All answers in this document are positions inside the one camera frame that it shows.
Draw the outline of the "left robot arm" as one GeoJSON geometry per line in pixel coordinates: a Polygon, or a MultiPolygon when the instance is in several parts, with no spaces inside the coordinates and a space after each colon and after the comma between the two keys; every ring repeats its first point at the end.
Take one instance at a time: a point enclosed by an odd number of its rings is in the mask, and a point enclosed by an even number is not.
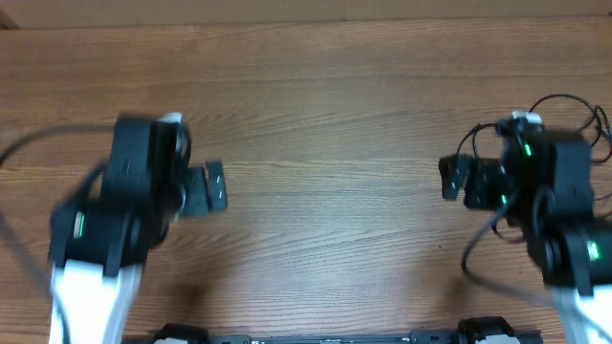
{"type": "Polygon", "coordinates": [[[189,163],[181,114],[121,116],[110,158],[52,214],[52,343],[119,343],[150,249],[171,222],[224,211],[223,164],[189,163]]]}

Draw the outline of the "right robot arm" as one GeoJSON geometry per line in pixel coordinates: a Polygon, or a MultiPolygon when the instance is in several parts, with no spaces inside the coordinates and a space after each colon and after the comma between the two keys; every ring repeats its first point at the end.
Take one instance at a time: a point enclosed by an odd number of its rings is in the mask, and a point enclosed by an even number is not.
{"type": "Polygon", "coordinates": [[[463,273],[480,287],[556,309],[570,343],[610,342],[611,223],[594,212],[591,144],[579,131],[547,129],[533,112],[515,111],[492,128],[504,140],[500,158],[455,152],[439,160],[443,198],[463,192],[466,208],[493,214],[465,248],[463,273]],[[550,296],[470,271],[471,252],[500,220],[520,228],[550,296]]]}

